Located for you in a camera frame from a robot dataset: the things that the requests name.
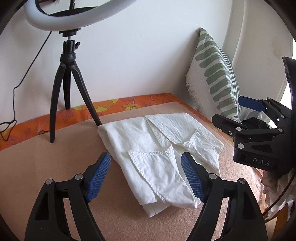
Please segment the blue textured pad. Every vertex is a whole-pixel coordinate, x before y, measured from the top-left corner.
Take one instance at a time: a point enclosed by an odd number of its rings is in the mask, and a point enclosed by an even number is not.
[[[88,191],[86,195],[86,199],[90,202],[93,198],[96,198],[102,183],[105,179],[105,176],[109,170],[111,164],[111,157],[109,154],[106,154],[99,167],[97,168],[95,174],[91,178],[88,186]]]
[[[240,96],[237,99],[237,101],[241,106],[244,106],[246,108],[256,110],[258,112],[265,111],[265,106],[262,104],[260,100],[255,100],[248,97]]]
[[[181,156],[181,166],[194,195],[202,201],[205,198],[205,194],[202,190],[202,182],[185,154]]]

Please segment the tripod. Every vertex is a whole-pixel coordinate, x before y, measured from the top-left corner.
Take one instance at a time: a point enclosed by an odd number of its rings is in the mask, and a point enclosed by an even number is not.
[[[52,89],[52,99],[50,104],[50,118],[49,118],[49,141],[51,143],[55,140],[55,122],[57,116],[57,104],[59,99],[59,92],[63,81],[64,100],[66,110],[71,108],[70,105],[70,87],[71,87],[71,73],[75,79],[79,92],[97,126],[101,125],[101,121],[96,113],[96,110],[89,97],[87,89],[85,87],[80,69],[75,61],[75,50],[79,47],[80,43],[75,43],[71,40],[71,36],[76,35],[76,32],[80,29],[62,31],[63,37],[68,37],[68,40],[64,42],[63,53],[61,54],[61,63],[54,78],[54,86]]]

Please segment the black cable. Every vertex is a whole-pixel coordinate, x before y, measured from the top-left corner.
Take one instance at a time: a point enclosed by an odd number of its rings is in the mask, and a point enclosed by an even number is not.
[[[49,34],[48,34],[48,36],[47,36],[47,38],[45,39],[44,43],[42,44],[41,48],[39,49],[37,55],[36,55],[35,58],[33,59],[32,63],[31,63],[30,66],[29,66],[29,68],[27,69],[27,71],[26,71],[24,77],[23,77],[22,80],[20,81],[20,83],[19,83],[16,87],[13,88],[13,98],[12,98],[13,120],[12,120],[11,122],[2,122],[2,123],[0,123],[0,126],[1,126],[1,125],[5,125],[5,124],[8,124],[8,126],[7,126],[4,130],[0,131],[0,135],[1,135],[1,137],[2,137],[2,139],[3,139],[4,141],[8,141],[12,129],[13,129],[13,128],[15,127],[15,125],[17,124],[17,120],[15,119],[15,89],[18,88],[18,87],[22,84],[22,82],[24,81],[24,79],[25,79],[27,73],[29,72],[29,70],[30,70],[30,68],[32,67],[32,65],[33,65],[33,63],[35,62],[35,60],[37,59],[39,53],[41,52],[43,46],[44,46],[45,43],[47,42],[47,40],[48,40],[49,36],[51,35],[51,33],[52,33],[52,32],[50,31]],[[12,126],[11,130],[9,131],[9,134],[8,134],[7,139],[4,139],[2,133],[3,133],[4,131],[6,131],[6,130],[10,127],[10,125],[13,124],[13,123],[14,123],[14,125]]]
[[[274,207],[274,205],[282,198],[282,196],[285,194],[285,192],[288,190],[289,186],[291,185],[295,175],[296,175],[296,168],[294,170],[293,175],[291,176],[290,181],[288,182],[285,189],[282,191],[281,195],[279,195],[279,197],[274,201],[274,203],[272,205],[270,205],[270,207],[268,209],[266,209],[266,211],[262,214],[262,216],[265,216]]]

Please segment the green and white pillow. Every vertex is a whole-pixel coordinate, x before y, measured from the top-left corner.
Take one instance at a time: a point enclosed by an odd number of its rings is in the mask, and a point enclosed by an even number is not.
[[[240,96],[232,65],[225,53],[203,28],[186,77],[196,109],[209,120],[220,114],[239,122]]]

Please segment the white garment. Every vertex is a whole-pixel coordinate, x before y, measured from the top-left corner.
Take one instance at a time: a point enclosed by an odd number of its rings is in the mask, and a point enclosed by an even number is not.
[[[115,121],[99,126],[98,133],[149,217],[170,205],[200,204],[181,166],[184,152],[220,175],[218,159],[224,144],[187,113]]]

